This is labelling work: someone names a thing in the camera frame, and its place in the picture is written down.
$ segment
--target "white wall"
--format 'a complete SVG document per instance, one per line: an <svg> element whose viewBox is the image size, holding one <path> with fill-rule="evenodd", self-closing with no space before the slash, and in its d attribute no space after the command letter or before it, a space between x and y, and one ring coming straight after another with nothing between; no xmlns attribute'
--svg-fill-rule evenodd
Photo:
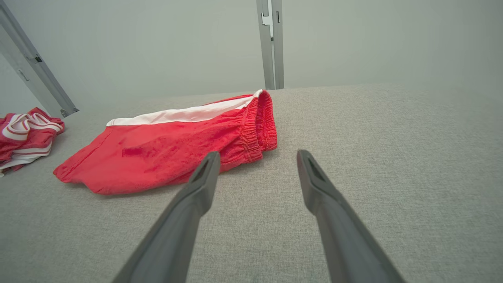
<svg viewBox="0 0 503 283"><path fill-rule="evenodd" d="M26 113L34 107L45 111L16 70L0 53L0 118L8 113Z"/></svg>
<svg viewBox="0 0 503 283"><path fill-rule="evenodd" d="M264 87L255 1L5 2L80 110Z"/></svg>
<svg viewBox="0 0 503 283"><path fill-rule="evenodd" d="M501 0L288 0L283 15L285 87L503 90Z"/></svg>

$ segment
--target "gray upholstered surface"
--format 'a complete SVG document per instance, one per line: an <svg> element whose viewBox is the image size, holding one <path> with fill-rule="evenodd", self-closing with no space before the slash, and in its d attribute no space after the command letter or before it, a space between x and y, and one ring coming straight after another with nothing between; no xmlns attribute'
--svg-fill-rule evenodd
<svg viewBox="0 0 503 283"><path fill-rule="evenodd" d="M501 97L390 85L271 93L278 148L219 177L189 282L329 280L297 149L313 153L407 281L503 280ZM49 157L0 179L0 281L110 282L180 186L100 196L52 170L112 118L229 96L66 118Z"/></svg>

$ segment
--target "red and white striped garment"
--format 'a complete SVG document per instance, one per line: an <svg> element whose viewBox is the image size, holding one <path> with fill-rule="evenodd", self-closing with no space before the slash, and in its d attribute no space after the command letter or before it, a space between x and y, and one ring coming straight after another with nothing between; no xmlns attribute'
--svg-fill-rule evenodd
<svg viewBox="0 0 503 283"><path fill-rule="evenodd" d="M27 114L7 114L0 119L0 177L2 171L20 169L49 155L52 140L64 131L64 123L35 107Z"/></svg>
<svg viewBox="0 0 503 283"><path fill-rule="evenodd" d="M264 90L187 109L118 118L54 170L65 183L125 194L187 182L211 151L224 172L276 148L273 102Z"/></svg>

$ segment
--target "gray metal bar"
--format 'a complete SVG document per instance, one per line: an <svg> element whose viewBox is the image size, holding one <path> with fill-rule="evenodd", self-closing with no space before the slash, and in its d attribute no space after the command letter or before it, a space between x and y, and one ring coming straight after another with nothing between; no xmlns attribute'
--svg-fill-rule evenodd
<svg viewBox="0 0 503 283"><path fill-rule="evenodd" d="M276 89L285 88L283 67L283 10L281 0L272 0L273 33L274 33L274 69L276 75Z"/></svg>
<svg viewBox="0 0 503 283"><path fill-rule="evenodd" d="M40 77L45 86L49 89L54 99L59 104L62 110L65 110L68 115L75 112L76 107L72 100L68 97L63 87L59 84L54 74L44 62L43 58L37 52L35 46L31 43L26 33L21 28L20 24L11 13L4 0L0 0L0 13L4 17L0 17L0 24L3 25L9 36L12 38L16 46L25 56L25 59L30 63L35 73Z"/></svg>
<svg viewBox="0 0 503 283"><path fill-rule="evenodd" d="M264 80L266 82L266 89L273 90L275 87L273 52L271 48L271 30L269 29L269 26L262 24L262 12L262 0L257 0L257 16L259 20L260 45L262 47L262 63L264 65Z"/></svg>

